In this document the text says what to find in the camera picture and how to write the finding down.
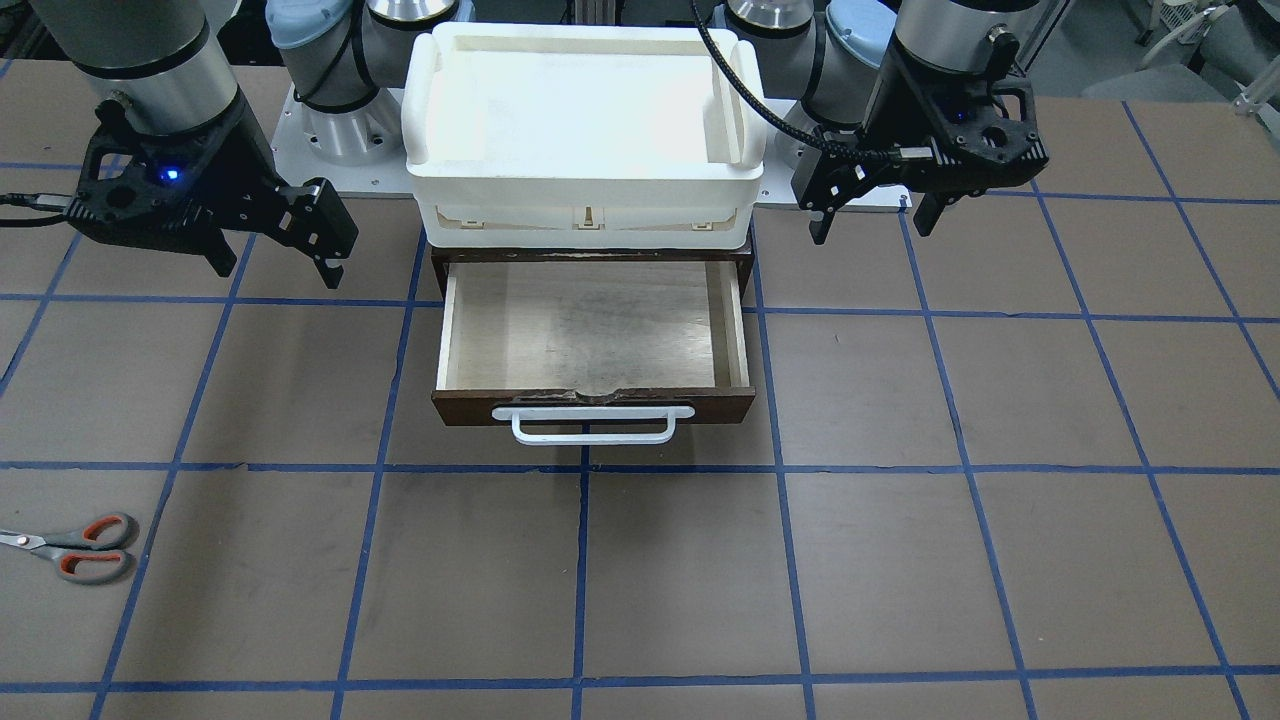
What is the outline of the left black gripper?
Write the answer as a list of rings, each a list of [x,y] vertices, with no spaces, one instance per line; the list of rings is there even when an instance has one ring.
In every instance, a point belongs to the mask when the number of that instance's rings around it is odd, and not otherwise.
[[[923,193],[911,220],[928,237],[948,202],[1024,184],[1047,167],[1034,92],[1012,74],[1020,45],[979,47],[992,55],[978,70],[952,72],[888,45],[860,132],[828,136],[833,149],[813,149],[792,177],[814,245],[826,243],[841,206],[876,186]]]

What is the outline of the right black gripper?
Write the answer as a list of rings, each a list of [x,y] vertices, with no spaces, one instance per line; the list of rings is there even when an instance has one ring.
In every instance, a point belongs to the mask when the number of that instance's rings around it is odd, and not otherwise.
[[[114,92],[95,113],[67,220],[99,243],[205,258],[227,278],[237,255],[225,231],[266,234],[314,260],[329,290],[358,228],[329,179],[289,186],[243,94],[214,119],[177,135],[145,135]]]

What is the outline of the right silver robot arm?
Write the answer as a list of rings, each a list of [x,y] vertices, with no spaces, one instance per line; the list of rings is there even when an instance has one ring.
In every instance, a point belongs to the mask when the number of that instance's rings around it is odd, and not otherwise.
[[[227,277],[228,231],[308,258],[335,288],[358,229],[338,190],[300,184],[273,150],[202,9],[191,1],[36,1],[36,15],[99,92],[76,192],[13,195],[97,243],[204,258]],[[417,37],[470,20],[470,1],[269,1],[271,45],[294,86],[305,138],[358,167],[402,147],[394,88]]]

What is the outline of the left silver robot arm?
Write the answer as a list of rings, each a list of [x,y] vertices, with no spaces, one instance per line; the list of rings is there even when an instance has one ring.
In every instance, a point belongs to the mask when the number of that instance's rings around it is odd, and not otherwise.
[[[724,1],[762,88],[745,99],[777,132],[796,204],[824,243],[836,213],[881,186],[943,210],[1032,181],[1050,161],[1018,58],[1033,1]]]

